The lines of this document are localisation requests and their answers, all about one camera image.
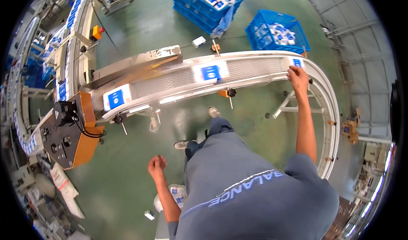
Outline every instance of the stacked blue crate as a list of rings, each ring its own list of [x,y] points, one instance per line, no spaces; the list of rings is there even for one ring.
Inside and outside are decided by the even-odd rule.
[[[236,13],[242,1],[237,0],[235,2],[233,14]],[[211,34],[220,23],[221,18],[227,14],[230,6],[217,10],[203,0],[174,0],[173,9],[196,23],[206,33]]]
[[[294,45],[276,44],[268,25],[279,23],[292,32],[295,32]],[[248,35],[252,49],[254,51],[291,51],[298,54],[303,53],[303,47],[306,51],[310,50],[309,42],[306,39],[303,29],[294,16],[278,13],[269,10],[259,10],[252,22],[245,31]]]

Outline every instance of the white box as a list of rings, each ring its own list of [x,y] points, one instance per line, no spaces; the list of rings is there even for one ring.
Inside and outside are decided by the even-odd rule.
[[[193,46],[194,48],[198,48],[202,46],[203,44],[205,44],[205,42],[206,42],[205,38],[200,36],[199,38],[193,40]]]

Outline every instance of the sneaker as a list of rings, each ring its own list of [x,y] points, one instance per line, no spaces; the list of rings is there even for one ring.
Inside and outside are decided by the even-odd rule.
[[[208,107],[208,114],[210,115],[211,118],[220,118],[221,117],[221,113],[214,106],[209,106]]]
[[[185,150],[187,149],[187,144],[189,142],[197,142],[197,140],[191,140],[191,141],[175,141],[173,143],[173,147],[177,150]]]

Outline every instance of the conveyor belt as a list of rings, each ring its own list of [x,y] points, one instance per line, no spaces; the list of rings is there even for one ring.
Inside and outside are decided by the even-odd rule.
[[[130,84],[132,94],[136,94],[133,101],[116,107],[103,115],[105,120],[111,120],[117,114],[129,112],[132,109],[149,105],[152,102],[173,101],[187,99],[215,93],[218,90],[240,88],[286,80],[287,71],[282,67],[285,56],[296,56],[303,60],[305,71],[313,79],[310,91],[322,108],[324,124],[324,141],[322,160],[318,166],[318,173],[322,178],[328,178],[336,158],[339,124],[329,125],[329,120],[339,122],[339,110],[334,91],[323,71],[311,60],[299,54],[287,51],[244,51],[221,54],[220,57],[205,56],[183,61],[183,65],[176,65],[166,70],[162,76]],[[216,61],[226,61],[230,76],[221,82],[194,83],[192,66]]]

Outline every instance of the right hand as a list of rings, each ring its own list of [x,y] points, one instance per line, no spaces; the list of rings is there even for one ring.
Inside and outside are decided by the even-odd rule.
[[[166,166],[166,159],[163,156],[156,155],[149,161],[147,171],[149,171],[156,185],[165,184],[167,186],[167,180],[163,172]]]
[[[289,66],[286,76],[293,85],[293,90],[297,99],[307,98],[307,87],[309,85],[309,76],[300,67]]]

